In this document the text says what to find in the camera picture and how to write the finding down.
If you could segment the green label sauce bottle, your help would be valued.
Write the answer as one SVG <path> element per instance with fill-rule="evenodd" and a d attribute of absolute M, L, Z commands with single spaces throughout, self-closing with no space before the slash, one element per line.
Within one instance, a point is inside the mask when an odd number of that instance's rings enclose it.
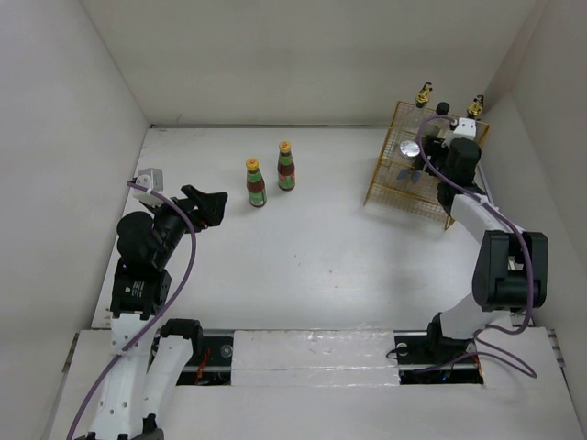
<path fill-rule="evenodd" d="M 267 195 L 259 161 L 255 158 L 247 159 L 246 168 L 249 203 L 253 207 L 261 208 L 267 202 Z"/>
<path fill-rule="evenodd" d="M 279 188 L 283 191 L 291 191 L 295 187 L 295 165 L 291 143 L 288 141 L 282 141 L 279 145 L 277 173 Z"/>

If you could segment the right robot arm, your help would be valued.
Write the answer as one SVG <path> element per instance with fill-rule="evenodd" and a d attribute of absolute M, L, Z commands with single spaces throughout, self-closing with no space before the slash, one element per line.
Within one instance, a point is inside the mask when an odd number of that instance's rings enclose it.
<path fill-rule="evenodd" d="M 463 225 L 480 245 L 471 291 L 457 305 L 437 313 L 424 335 L 397 341 L 392 353 L 401 363 L 423 363 L 442 369 L 471 356 L 467 347 L 483 345 L 487 330 L 508 314 L 522 313 L 528 322 L 547 297 L 548 239 L 506 218 L 475 182 L 481 159 L 479 145 L 468 137 L 451 141 L 415 138 L 426 171 L 439 179 L 437 199 L 445 212 Z"/>

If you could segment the white silver-lid jar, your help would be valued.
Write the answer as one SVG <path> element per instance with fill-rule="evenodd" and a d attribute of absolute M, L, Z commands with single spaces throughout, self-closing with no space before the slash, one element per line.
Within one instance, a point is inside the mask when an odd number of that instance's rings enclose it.
<path fill-rule="evenodd" d="M 399 143 L 398 151 L 401 161 L 408 166 L 412 166 L 420 156 L 420 147 L 413 140 L 402 140 Z"/>

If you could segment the glass bottle with dark sauce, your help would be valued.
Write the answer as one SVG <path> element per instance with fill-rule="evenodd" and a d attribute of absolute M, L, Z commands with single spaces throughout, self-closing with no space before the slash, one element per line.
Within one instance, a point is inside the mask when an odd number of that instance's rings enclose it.
<path fill-rule="evenodd" d="M 449 117 L 450 104 L 445 101 L 441 101 L 437 104 L 435 113 L 438 117 L 448 118 Z"/>

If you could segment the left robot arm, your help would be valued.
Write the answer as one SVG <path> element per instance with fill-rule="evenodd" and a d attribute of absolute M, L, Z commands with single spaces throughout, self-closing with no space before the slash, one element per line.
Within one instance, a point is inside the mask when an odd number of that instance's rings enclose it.
<path fill-rule="evenodd" d="M 127 186 L 144 208 L 116 226 L 119 259 L 109 306 L 110 359 L 77 410 L 70 439 L 96 393 L 96 413 L 84 438 L 162 439 L 161 413 L 184 367 L 205 350 L 199 321 L 163 318 L 192 273 L 196 251 L 190 251 L 176 287 L 166 266 L 183 237 L 195 241 L 197 233 L 221 224 L 228 195 L 184 185 L 182 199 L 168 199 L 140 177 Z"/>

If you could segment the black cap red label bottle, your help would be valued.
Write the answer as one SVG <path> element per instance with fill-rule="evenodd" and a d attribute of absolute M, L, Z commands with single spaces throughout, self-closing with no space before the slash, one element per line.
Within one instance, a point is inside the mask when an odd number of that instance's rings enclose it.
<path fill-rule="evenodd" d="M 484 95 L 478 94 L 467 107 L 466 115 L 469 119 L 478 120 L 484 109 Z"/>

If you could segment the clear glass pourer bottle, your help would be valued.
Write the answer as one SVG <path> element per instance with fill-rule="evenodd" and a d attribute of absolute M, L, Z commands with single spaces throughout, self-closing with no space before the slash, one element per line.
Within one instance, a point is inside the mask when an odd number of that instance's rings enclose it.
<path fill-rule="evenodd" d="M 424 110 L 429 102 L 430 94 L 433 91 L 433 84 L 431 82 L 425 82 L 420 91 L 415 97 L 415 115 L 417 118 L 421 118 Z"/>

